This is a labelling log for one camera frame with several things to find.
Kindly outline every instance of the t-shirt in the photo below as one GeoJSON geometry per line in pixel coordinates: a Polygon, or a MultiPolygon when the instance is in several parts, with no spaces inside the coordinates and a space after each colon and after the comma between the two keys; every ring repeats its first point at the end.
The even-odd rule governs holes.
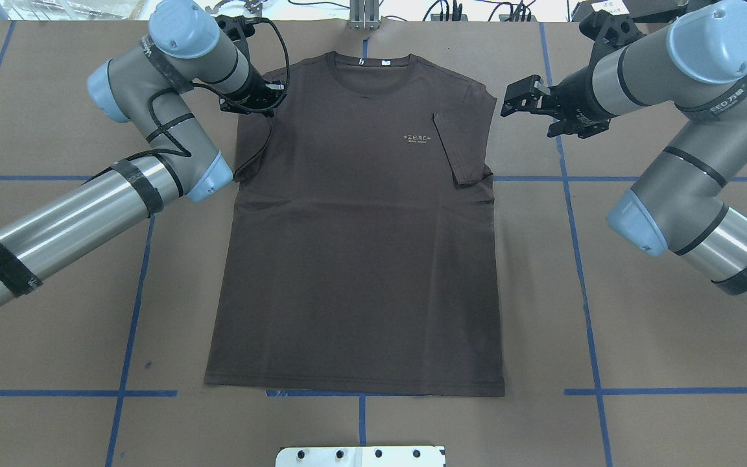
{"type": "Polygon", "coordinates": [[[503,396],[494,109],[419,56],[293,65],[275,117],[239,118],[204,381],[503,396]]]}

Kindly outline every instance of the t-shirt hem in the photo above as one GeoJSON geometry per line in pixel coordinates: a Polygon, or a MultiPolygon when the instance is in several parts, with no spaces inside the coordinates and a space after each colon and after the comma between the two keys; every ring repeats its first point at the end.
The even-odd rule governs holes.
{"type": "Polygon", "coordinates": [[[402,381],[355,381],[348,378],[314,378],[290,376],[244,376],[231,373],[208,372],[204,376],[208,385],[245,385],[267,389],[294,390],[335,390],[347,392],[367,392],[376,394],[397,394],[400,396],[471,396],[503,397],[506,385],[503,383],[468,383],[430,381],[407,383],[402,381]]]}

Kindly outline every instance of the t-shirt sleeve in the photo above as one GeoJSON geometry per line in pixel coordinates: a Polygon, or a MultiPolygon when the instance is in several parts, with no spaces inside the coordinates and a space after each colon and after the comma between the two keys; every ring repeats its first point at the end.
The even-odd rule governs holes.
{"type": "Polygon", "coordinates": [[[261,157],[272,133],[272,119],[261,114],[238,115],[238,135],[235,142],[235,177],[243,182],[258,173],[261,157]]]}
{"type": "Polygon", "coordinates": [[[486,167],[486,145],[495,103],[486,86],[472,82],[460,103],[434,114],[445,156],[461,186],[475,184],[492,173],[486,167]]]}

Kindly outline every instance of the light blue joint cap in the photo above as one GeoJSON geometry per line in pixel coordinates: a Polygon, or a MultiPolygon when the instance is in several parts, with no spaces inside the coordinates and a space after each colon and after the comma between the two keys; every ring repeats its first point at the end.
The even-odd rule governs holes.
{"type": "Polygon", "coordinates": [[[722,0],[677,19],[667,33],[673,63],[698,82],[726,84],[747,75],[747,2],[722,0]]]}
{"type": "Polygon", "coordinates": [[[91,100],[110,119],[119,123],[125,123],[131,120],[119,109],[117,101],[113,97],[112,86],[109,84],[109,62],[111,61],[103,63],[88,77],[88,94],[91,95],[91,100]]]}
{"type": "Polygon", "coordinates": [[[650,256],[659,256],[667,250],[665,236],[661,234],[653,216],[634,190],[626,190],[619,203],[607,215],[607,223],[650,256]]]}
{"type": "Polygon", "coordinates": [[[207,196],[215,193],[223,186],[227,186],[232,181],[232,169],[229,165],[226,165],[226,160],[223,160],[223,156],[219,154],[215,156],[215,160],[209,166],[204,176],[198,181],[196,186],[187,193],[187,197],[198,203],[204,200],[207,196]]]}
{"type": "Polygon", "coordinates": [[[163,0],[148,19],[148,35],[164,53],[190,59],[215,48],[220,27],[192,0],[163,0]]]}

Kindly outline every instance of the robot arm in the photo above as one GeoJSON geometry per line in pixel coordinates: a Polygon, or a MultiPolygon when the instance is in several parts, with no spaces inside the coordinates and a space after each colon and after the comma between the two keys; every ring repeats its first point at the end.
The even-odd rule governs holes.
{"type": "MultiPolygon", "coordinates": [[[[165,0],[140,44],[89,77],[97,106],[115,121],[133,121],[153,149],[119,160],[0,229],[0,307],[176,198],[200,201],[232,181],[219,149],[179,93],[203,86],[216,91],[222,108],[272,115],[285,90],[264,82],[223,32],[230,20],[216,21],[192,0],[165,0]],[[207,85],[193,84],[196,78],[207,85]]],[[[266,20],[236,21],[245,38],[249,21],[266,20]]]]}
{"type": "Polygon", "coordinates": [[[509,86],[501,115],[552,115],[550,137],[593,136],[610,119],[673,101],[689,122],[608,215],[642,251],[675,252],[747,302],[747,218],[717,198],[747,164],[747,3],[723,0],[644,36],[605,12],[582,23],[590,65],[557,86],[509,86]]]}

